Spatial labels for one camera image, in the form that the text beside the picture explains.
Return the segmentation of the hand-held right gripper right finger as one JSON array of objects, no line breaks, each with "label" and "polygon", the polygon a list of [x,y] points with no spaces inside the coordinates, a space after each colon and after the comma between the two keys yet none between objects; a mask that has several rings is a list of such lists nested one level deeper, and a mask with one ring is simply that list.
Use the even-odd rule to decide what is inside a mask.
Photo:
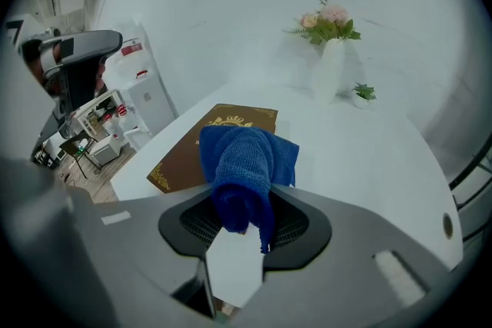
[{"label": "hand-held right gripper right finger", "polygon": [[214,242],[214,294],[234,327],[417,327],[448,297],[463,260],[456,214],[396,227],[353,204],[289,187],[273,198],[298,239],[259,252],[256,228]]}]

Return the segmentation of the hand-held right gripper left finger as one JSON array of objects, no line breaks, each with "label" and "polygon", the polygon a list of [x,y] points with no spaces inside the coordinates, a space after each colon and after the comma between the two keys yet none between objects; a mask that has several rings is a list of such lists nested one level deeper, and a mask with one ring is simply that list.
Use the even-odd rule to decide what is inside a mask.
[{"label": "hand-held right gripper left finger", "polygon": [[204,262],[158,232],[162,206],[139,200],[130,217],[94,204],[28,161],[1,161],[1,234],[15,259],[2,278],[30,327],[213,327]]}]

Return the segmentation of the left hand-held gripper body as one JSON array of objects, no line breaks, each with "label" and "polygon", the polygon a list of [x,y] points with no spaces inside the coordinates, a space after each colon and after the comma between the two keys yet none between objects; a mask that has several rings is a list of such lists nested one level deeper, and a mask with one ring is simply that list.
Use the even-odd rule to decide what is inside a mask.
[{"label": "left hand-held gripper body", "polygon": [[55,103],[40,141],[64,134],[72,112],[95,98],[102,61],[119,51],[122,43],[120,32],[96,30],[68,35],[46,32],[20,45],[27,66]]}]

